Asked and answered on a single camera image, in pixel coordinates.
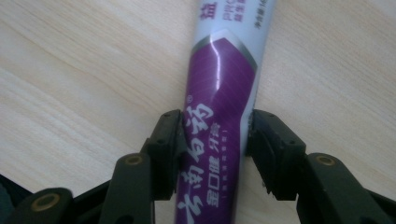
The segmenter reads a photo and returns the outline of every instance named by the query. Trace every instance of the light wood grain surface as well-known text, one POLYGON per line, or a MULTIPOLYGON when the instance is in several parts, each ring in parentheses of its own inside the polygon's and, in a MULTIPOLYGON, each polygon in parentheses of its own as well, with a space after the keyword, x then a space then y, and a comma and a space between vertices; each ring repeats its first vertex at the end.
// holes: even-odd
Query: light wood grain surface
MULTIPOLYGON (((198 1, 0 1, 0 173, 75 195, 182 108, 198 1)), ((278 0, 256 108, 396 200, 396 2, 278 0)), ((236 223, 299 223, 247 159, 236 223)), ((174 201, 157 203, 172 223, 174 201)))

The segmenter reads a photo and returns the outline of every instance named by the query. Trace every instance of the toothpaste tube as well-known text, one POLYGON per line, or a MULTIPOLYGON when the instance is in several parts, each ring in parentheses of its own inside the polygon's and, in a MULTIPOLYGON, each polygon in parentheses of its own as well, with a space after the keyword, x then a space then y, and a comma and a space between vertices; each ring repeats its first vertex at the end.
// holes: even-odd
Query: toothpaste tube
POLYGON ((176 224, 230 224, 275 0, 202 0, 183 125, 176 224))

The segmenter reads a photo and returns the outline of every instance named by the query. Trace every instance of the wood grain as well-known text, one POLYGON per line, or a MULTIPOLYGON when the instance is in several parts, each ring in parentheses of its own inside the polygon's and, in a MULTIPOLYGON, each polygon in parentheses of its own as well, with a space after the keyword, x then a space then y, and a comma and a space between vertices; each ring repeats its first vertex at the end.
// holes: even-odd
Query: wood grain
MULTIPOLYGON (((0 1, 0 172, 75 195, 182 108, 197 1, 0 1)), ((278 0, 256 108, 396 200, 396 3, 278 0)), ((236 223, 299 223, 250 159, 236 223)), ((174 201, 157 203, 172 223, 174 201)))

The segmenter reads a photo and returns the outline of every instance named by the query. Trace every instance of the purple label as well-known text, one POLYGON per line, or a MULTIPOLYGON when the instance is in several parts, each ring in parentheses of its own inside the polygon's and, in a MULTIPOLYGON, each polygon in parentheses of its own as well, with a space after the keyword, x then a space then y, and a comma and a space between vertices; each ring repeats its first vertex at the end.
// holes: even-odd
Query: purple label
POLYGON ((176 224, 230 224, 240 162, 240 123, 255 70, 221 38, 191 56, 176 224))

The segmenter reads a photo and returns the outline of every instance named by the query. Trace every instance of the wooden table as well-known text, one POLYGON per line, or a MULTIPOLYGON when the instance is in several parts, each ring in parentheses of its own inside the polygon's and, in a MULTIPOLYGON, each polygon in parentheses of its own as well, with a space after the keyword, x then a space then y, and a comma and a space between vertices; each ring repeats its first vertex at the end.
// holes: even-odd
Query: wooden table
MULTIPOLYGON (((75 195, 182 108, 198 1, 0 1, 0 172, 75 195)), ((278 0, 256 108, 396 200, 396 3, 278 0)), ((299 223, 247 159, 236 223, 299 223)), ((157 204, 172 223, 174 201, 157 204)))

